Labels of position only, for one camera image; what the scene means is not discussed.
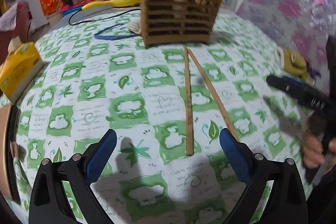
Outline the person's right hand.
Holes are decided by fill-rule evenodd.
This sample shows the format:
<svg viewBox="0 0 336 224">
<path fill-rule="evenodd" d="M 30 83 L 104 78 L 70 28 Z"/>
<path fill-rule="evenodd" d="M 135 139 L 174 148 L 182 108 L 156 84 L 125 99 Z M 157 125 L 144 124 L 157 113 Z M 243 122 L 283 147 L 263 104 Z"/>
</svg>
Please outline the person's right hand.
<svg viewBox="0 0 336 224">
<path fill-rule="evenodd" d="M 335 166 L 335 139 L 329 142 L 329 150 L 332 153 L 332 158 L 327 165 L 326 172 L 329 172 Z M 303 163 L 309 169 L 318 168 L 325 162 L 325 157 L 322 154 L 322 144 L 317 139 L 310 129 L 307 129 L 303 135 Z"/>
</svg>

